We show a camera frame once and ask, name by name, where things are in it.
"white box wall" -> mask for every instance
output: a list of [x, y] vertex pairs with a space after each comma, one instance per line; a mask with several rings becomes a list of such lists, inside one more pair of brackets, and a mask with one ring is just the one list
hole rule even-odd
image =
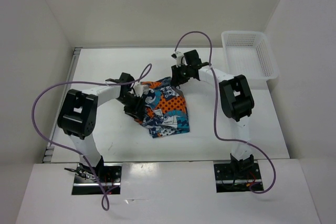
[[[30, 120], [33, 101], [44, 88], [65, 80], [72, 50], [45, 0], [0, 0], [0, 5], [0, 223], [11, 224], [46, 146]], [[61, 93], [48, 94], [37, 110], [47, 135]]]
[[[72, 46], [167, 46], [201, 30], [263, 31], [278, 0], [47, 0]], [[208, 45], [189, 36], [184, 45]]]
[[266, 34], [280, 78], [271, 95], [322, 223], [335, 223], [336, 0], [281, 0]]

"black bracket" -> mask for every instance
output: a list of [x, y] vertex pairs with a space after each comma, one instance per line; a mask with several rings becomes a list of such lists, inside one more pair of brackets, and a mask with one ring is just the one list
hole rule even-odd
[[232, 154], [230, 154], [231, 169], [234, 174], [240, 174], [249, 170], [254, 165], [254, 157], [251, 154], [247, 159], [237, 160]]
[[222, 110], [228, 118], [239, 122], [240, 118], [252, 114], [254, 100], [245, 76], [235, 76], [231, 80], [220, 82], [219, 92]]
[[83, 140], [95, 128], [97, 106], [98, 96], [70, 89], [57, 119], [58, 127], [65, 134], [75, 135]]
[[177, 67], [176, 65], [172, 66], [171, 85], [174, 87], [185, 84], [189, 81], [190, 78], [199, 80], [198, 71], [202, 67], [209, 65], [208, 62], [202, 63], [196, 50], [185, 52], [184, 59], [187, 65], [181, 64], [181, 66], [179, 67]]
[[[90, 172], [84, 170], [80, 164], [76, 169], [65, 168], [65, 170], [75, 173], [72, 195], [102, 194], [100, 187], [96, 184], [96, 178], [94, 178]], [[122, 164], [110, 164], [104, 166], [101, 173], [98, 175], [99, 181], [102, 183], [105, 190], [111, 189], [110, 194], [112, 195], [120, 194], [121, 173]]]
[[[122, 73], [119, 79], [107, 79], [106, 81], [112, 81], [115, 83], [126, 83], [134, 81], [134, 78], [128, 73]], [[124, 104], [124, 112], [126, 115], [138, 119], [140, 121], [144, 118], [145, 99], [142, 97], [136, 97], [131, 94], [132, 85], [122, 85], [120, 89], [120, 96], [117, 98], [119, 102]]]
[[264, 190], [258, 163], [252, 163], [249, 169], [237, 173], [231, 163], [216, 162], [214, 172], [218, 193], [250, 191], [249, 186], [252, 184], [254, 191]]

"colorful cloth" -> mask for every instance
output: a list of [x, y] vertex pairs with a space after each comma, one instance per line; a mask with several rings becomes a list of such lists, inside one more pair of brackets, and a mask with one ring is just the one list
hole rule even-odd
[[186, 102], [181, 90], [170, 85], [172, 78], [142, 82], [149, 86], [144, 93], [146, 107], [143, 121], [136, 120], [149, 129], [153, 137], [169, 136], [190, 131]]

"white wall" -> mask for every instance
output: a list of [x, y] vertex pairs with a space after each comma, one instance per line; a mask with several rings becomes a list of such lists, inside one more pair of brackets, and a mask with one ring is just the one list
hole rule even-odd
[[[33, 163], [46, 143], [30, 121], [34, 98], [65, 80], [71, 48], [45, 0], [0, 0], [0, 223], [14, 223]], [[38, 123], [50, 133], [61, 90], [38, 108]]]
[[[72, 46], [174, 45], [201, 30], [220, 46], [221, 32], [263, 31], [278, 0], [47, 0]], [[190, 36], [186, 45], [207, 45]]]
[[292, 157], [322, 223], [335, 223], [336, 0], [281, 0], [266, 34], [280, 69], [270, 84]]
[[[259, 166], [268, 187], [272, 168], [267, 160]], [[105, 212], [101, 195], [71, 195], [73, 174], [64, 167], [75, 164], [37, 164], [17, 224], [318, 224], [298, 160], [276, 159], [274, 166], [274, 188], [257, 196], [217, 194], [211, 161], [124, 163], [121, 194], [109, 196]]]

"cable connector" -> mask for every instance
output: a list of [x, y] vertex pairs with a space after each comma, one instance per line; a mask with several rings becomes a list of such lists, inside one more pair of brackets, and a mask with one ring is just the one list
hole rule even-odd
[[182, 52], [175, 51], [172, 57], [176, 60], [176, 67], [180, 67], [183, 64], [184, 54]]
[[134, 89], [134, 95], [136, 97], [142, 97], [142, 94], [148, 90], [148, 86], [147, 85], [141, 85], [139, 83], [135, 84], [133, 86], [133, 89]]

